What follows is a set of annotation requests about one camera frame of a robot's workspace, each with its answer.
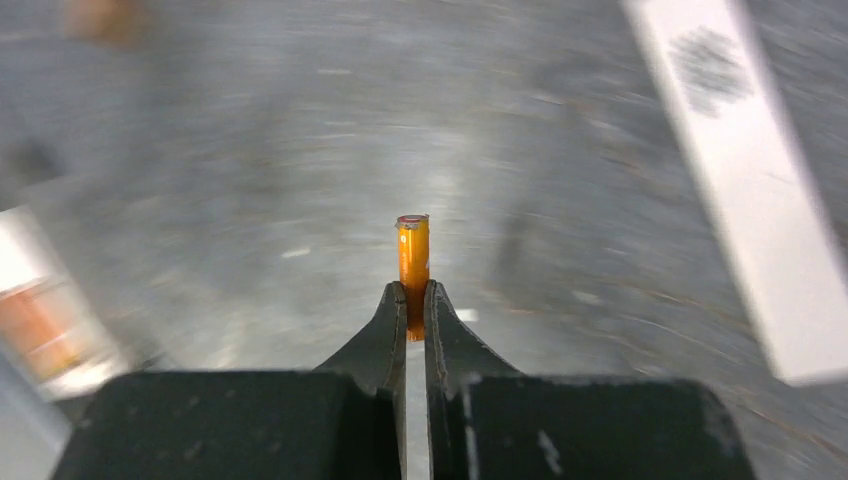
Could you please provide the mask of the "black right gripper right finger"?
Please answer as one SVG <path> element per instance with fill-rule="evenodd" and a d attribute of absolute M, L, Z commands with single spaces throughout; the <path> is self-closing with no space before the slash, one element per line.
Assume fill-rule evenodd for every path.
<path fill-rule="evenodd" d="M 431 280 L 424 300 L 425 370 L 433 479 L 466 479 L 462 387 L 471 377 L 518 374 L 458 317 L 443 284 Z"/>

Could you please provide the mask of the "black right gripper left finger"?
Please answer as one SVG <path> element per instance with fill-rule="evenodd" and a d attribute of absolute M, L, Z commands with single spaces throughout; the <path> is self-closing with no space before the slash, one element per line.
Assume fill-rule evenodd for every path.
<path fill-rule="evenodd" d="M 380 479 L 406 477 L 405 381 L 407 301 L 398 281 L 387 284 L 369 322 L 319 364 L 350 377 L 373 405 L 372 463 Z"/>

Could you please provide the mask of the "orange battery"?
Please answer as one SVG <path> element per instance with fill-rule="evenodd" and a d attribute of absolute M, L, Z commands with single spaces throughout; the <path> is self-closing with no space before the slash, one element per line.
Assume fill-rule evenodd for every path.
<path fill-rule="evenodd" d="M 429 216 L 409 214 L 396 221 L 399 280 L 407 305 L 407 340 L 425 338 L 424 300 L 430 280 Z"/>

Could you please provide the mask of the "white remote control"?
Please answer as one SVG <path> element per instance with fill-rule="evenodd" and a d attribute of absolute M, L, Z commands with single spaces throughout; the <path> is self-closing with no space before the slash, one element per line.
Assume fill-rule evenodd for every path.
<path fill-rule="evenodd" d="M 847 270 L 741 1 L 623 5 L 773 375 L 847 376 Z"/>

